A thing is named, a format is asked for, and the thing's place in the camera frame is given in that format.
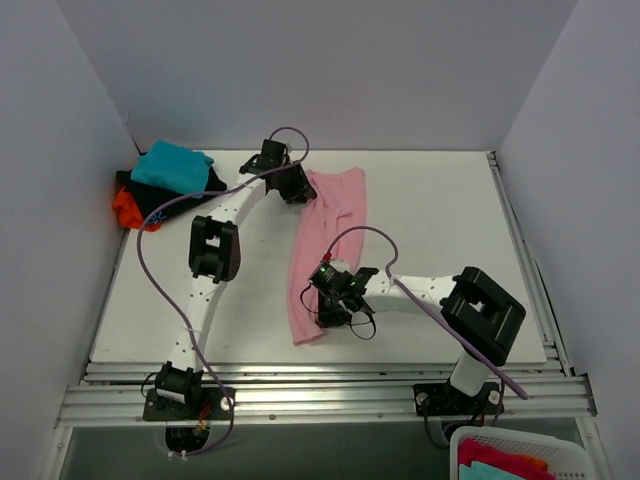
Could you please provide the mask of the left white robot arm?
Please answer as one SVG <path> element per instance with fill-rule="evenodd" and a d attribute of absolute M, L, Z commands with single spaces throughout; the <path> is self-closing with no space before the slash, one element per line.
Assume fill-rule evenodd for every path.
<path fill-rule="evenodd" d="M 184 332 L 156 376 L 155 390 L 166 408 L 179 419 L 190 419 L 203 401 L 203 349 L 213 312 L 227 284 L 241 265 L 239 227 L 252 208 L 276 191 L 287 204 L 305 204 L 316 198 L 301 165 L 290 159 L 286 144 L 266 139 L 261 151 L 239 169 L 236 184 L 220 193 L 221 203 L 191 223 L 188 266 L 193 276 Z"/>

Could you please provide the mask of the pink t-shirt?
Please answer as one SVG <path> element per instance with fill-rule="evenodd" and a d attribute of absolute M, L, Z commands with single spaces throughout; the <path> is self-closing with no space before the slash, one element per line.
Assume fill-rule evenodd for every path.
<path fill-rule="evenodd" d="M 295 346 L 320 339 L 324 331 L 316 324 L 313 312 L 317 297 L 304 288 L 318 267 L 330 243 L 344 230 L 366 223 L 366 176 L 361 168 L 337 174 L 307 172 L 317 197 L 300 214 L 287 284 L 288 322 Z"/>

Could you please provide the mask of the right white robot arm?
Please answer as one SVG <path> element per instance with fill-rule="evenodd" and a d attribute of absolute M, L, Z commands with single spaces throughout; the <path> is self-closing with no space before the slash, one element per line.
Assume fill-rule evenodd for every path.
<path fill-rule="evenodd" d="M 458 275 L 395 276 L 376 268 L 351 274 L 333 262 L 322 262 L 309 283 L 340 311 L 423 314 L 462 347 L 444 388 L 444 400 L 455 412 L 469 411 L 480 400 L 490 375 L 497 376 L 519 398 L 528 394 L 502 371 L 526 317 L 526 310 L 484 271 L 466 267 Z"/>

